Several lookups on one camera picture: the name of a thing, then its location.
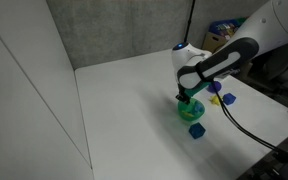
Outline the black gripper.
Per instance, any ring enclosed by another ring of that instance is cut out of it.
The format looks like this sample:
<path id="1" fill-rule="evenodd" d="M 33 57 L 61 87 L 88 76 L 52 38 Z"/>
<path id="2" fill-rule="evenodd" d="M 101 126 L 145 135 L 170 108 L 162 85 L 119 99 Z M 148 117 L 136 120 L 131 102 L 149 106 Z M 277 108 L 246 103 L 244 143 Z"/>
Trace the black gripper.
<path id="1" fill-rule="evenodd" d="M 176 95 L 176 99 L 183 103 L 189 103 L 190 99 L 197 93 L 196 89 L 185 89 L 180 84 L 177 84 L 177 86 L 178 86 L 179 92 Z"/>

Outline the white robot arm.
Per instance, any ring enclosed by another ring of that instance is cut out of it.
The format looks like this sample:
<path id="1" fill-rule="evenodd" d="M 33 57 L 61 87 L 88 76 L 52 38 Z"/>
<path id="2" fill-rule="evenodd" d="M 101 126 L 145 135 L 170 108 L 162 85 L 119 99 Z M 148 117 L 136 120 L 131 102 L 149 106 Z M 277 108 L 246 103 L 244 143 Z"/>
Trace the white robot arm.
<path id="1" fill-rule="evenodd" d="M 176 98 L 188 104 L 189 91 L 268 51 L 288 44 L 288 0 L 268 0 L 215 53 L 181 42 L 171 50 Z"/>

